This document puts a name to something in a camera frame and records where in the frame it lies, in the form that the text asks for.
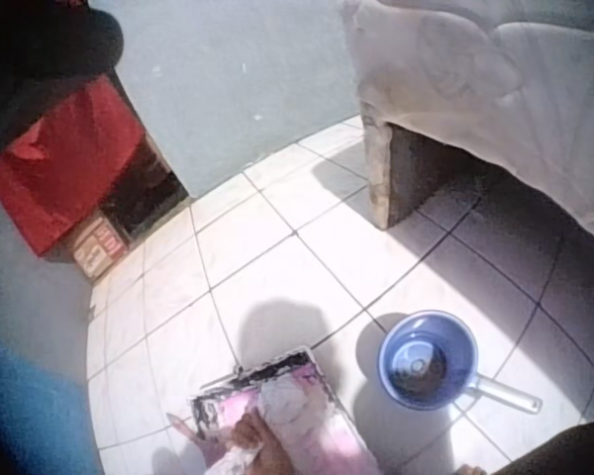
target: wooden bed leg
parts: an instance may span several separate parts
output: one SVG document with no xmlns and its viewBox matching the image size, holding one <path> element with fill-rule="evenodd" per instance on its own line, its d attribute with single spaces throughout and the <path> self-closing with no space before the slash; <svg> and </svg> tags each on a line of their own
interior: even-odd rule
<svg viewBox="0 0 594 475">
<path fill-rule="evenodd" d="M 374 224 L 387 230 L 473 161 L 464 150 L 369 115 L 363 107 L 369 198 Z"/>
</svg>

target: cardboard box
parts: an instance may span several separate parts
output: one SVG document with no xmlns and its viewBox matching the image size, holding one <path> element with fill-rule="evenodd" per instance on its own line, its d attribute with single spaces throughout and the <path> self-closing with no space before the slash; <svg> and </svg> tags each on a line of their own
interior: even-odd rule
<svg viewBox="0 0 594 475">
<path fill-rule="evenodd" d="M 96 280 L 128 251 L 119 233 L 99 210 L 70 233 L 66 245 L 90 280 Z"/>
</svg>

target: mattress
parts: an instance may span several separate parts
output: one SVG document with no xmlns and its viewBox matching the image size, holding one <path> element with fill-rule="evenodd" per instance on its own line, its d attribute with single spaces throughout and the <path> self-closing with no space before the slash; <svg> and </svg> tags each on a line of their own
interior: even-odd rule
<svg viewBox="0 0 594 475">
<path fill-rule="evenodd" d="M 594 0 L 345 0 L 364 110 L 498 164 L 594 235 Z"/>
</svg>

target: water in dipper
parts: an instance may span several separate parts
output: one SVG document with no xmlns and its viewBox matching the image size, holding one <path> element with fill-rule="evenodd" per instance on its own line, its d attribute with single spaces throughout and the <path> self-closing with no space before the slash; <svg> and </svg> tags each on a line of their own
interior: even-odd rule
<svg viewBox="0 0 594 475">
<path fill-rule="evenodd" d="M 410 334 L 392 358 L 391 382 L 401 393 L 418 400 L 431 398 L 446 377 L 446 357 L 436 337 Z"/>
</svg>

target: white tiled floor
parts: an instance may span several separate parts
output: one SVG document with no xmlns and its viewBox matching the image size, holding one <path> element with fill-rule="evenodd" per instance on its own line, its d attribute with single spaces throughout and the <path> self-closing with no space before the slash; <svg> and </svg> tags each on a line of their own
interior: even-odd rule
<svg viewBox="0 0 594 475">
<path fill-rule="evenodd" d="M 384 473 L 489 472 L 594 421 L 594 239 L 513 178 L 455 178 L 386 233 L 369 222 L 354 118 L 258 163 L 149 237 L 94 289 L 90 408 L 108 475 L 205 470 L 167 424 L 186 398 L 299 344 L 315 355 Z M 472 328 L 479 372 L 544 400 L 528 416 L 462 396 L 392 403 L 385 331 L 423 309 Z"/>
</svg>

